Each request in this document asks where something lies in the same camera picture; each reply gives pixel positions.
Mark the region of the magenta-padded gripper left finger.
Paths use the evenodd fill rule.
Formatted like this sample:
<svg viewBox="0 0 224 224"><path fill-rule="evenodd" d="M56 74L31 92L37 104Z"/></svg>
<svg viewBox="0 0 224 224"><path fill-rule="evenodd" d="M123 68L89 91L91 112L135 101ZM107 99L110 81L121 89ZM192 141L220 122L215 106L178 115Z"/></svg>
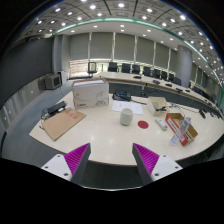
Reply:
<svg viewBox="0 0 224 224"><path fill-rule="evenodd" d="M65 155L56 154L42 169L80 185L90 153L91 145L87 143Z"/></svg>

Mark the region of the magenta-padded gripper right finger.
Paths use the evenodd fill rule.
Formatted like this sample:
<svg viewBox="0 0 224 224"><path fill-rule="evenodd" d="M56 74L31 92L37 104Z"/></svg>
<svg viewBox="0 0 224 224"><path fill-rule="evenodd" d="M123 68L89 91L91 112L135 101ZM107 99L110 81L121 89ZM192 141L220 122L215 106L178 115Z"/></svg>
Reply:
<svg viewBox="0 0 224 224"><path fill-rule="evenodd" d="M133 144L132 153L144 185L182 169L182 167L168 155L158 155L137 143Z"/></svg>

